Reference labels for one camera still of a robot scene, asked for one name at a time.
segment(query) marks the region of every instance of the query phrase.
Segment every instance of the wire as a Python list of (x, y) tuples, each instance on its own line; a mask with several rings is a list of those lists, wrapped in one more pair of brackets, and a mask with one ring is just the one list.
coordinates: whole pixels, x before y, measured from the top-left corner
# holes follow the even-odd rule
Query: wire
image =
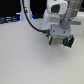
[(24, 10), (25, 17), (26, 17), (28, 23), (30, 24), (30, 26), (31, 26), (33, 29), (35, 29), (36, 31), (38, 31), (38, 32), (50, 34), (50, 30), (40, 30), (40, 29), (36, 28), (34, 25), (32, 25), (32, 23), (30, 22), (30, 20), (29, 20), (27, 14), (26, 14), (26, 11), (25, 11), (24, 0), (22, 0), (22, 5), (23, 5), (23, 10)]

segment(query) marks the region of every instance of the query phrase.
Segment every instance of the camera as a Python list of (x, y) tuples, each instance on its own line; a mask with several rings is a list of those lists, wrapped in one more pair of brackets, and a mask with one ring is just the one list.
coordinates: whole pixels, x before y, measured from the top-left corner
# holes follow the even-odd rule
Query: camera
[(65, 14), (67, 10), (68, 2), (65, 0), (48, 0), (47, 10), (48, 13)]

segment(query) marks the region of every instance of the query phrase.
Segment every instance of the metal plate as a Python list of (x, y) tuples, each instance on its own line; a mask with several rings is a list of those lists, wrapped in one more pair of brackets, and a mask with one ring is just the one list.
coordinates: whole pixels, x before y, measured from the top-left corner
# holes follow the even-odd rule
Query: metal plate
[(62, 29), (60, 25), (52, 25), (51, 26), (51, 35), (52, 36), (70, 36), (71, 35), (71, 28), (68, 30)]

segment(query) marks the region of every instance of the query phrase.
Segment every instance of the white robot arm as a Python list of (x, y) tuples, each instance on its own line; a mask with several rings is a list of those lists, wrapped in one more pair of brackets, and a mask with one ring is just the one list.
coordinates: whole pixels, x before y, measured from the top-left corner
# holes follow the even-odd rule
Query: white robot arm
[(82, 1), (47, 0), (41, 32), (46, 33), (50, 45), (53, 40), (61, 39), (61, 44), (71, 48), (74, 42), (74, 35), (83, 33), (84, 15), (79, 12)]

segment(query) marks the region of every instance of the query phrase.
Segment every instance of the cable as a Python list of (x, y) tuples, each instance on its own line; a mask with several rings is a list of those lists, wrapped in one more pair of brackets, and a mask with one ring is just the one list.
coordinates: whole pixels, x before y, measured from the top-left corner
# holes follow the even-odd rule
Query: cable
[(36, 31), (38, 31), (38, 32), (42, 32), (42, 33), (45, 33), (45, 34), (50, 34), (50, 30), (40, 30), (40, 29), (34, 27), (34, 25), (32, 25), (32, 23), (30, 22), (30, 20), (29, 20), (27, 14), (26, 14), (26, 11), (25, 11), (24, 0), (22, 0), (22, 5), (23, 5), (23, 10), (24, 10), (25, 17), (26, 17), (28, 23), (30, 24), (30, 26), (31, 26), (33, 29), (35, 29)]

